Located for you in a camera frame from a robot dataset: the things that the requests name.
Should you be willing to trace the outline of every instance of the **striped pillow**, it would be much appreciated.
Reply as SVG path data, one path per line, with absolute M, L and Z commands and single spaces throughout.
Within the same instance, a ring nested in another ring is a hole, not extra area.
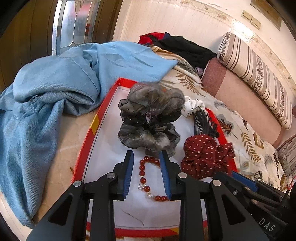
M 284 128 L 291 128 L 292 104 L 286 90 L 245 42 L 230 32 L 226 33 L 218 48 L 217 57 L 265 101 Z

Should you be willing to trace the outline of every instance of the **yellow stripe on box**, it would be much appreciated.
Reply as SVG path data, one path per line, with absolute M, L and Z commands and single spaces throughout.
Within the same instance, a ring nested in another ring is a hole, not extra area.
M 170 229 L 170 230 L 172 230 L 172 231 L 174 231 L 175 233 L 179 234 L 179 228 L 172 228 L 172 229 Z
M 94 119 L 93 119 L 93 122 L 91 124 L 91 130 L 93 132 L 93 135 L 96 134 L 96 130 L 98 129 L 99 124 L 100 124 L 100 121 L 99 121 L 98 115 L 96 114 Z

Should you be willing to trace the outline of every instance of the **red bead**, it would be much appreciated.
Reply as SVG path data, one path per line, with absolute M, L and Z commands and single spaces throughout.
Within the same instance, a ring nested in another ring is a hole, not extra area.
M 147 181 L 147 180 L 146 180 L 146 178 L 144 178 L 144 177 L 140 179 L 140 183 L 146 183 L 146 181 Z
M 155 201 L 160 201 L 160 196 L 155 196 L 155 197 L 154 197 L 154 200 L 155 200 Z
M 149 186 L 144 187 L 144 191 L 145 192 L 149 192 L 150 191 L 150 187 Z

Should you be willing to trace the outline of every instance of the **metal screw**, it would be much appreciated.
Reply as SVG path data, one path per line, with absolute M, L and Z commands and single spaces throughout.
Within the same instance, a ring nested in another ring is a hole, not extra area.
M 107 178 L 112 179 L 115 178 L 116 174 L 114 172 L 110 172 L 107 174 Z
M 219 180 L 213 180 L 213 185 L 218 187 L 221 185 L 221 182 Z
M 178 174 L 178 176 L 179 176 L 179 178 L 186 178 L 186 177 L 187 177 L 187 174 L 184 173 L 184 172 L 180 172 L 180 173 Z
M 79 187 L 81 184 L 82 184 L 82 182 L 79 181 L 79 180 L 73 182 L 73 186 L 74 186 L 74 187 Z

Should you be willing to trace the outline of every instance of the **sheer black scrunchie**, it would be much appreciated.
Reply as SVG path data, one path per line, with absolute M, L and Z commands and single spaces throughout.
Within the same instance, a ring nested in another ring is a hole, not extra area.
M 180 141 L 172 123 L 181 115 L 185 98 L 181 90 L 164 89 L 157 83 L 136 83 L 127 99 L 122 99 L 123 124 L 118 138 L 125 146 L 145 148 L 145 154 L 157 157 L 159 151 L 166 150 L 168 156 L 175 154 Z

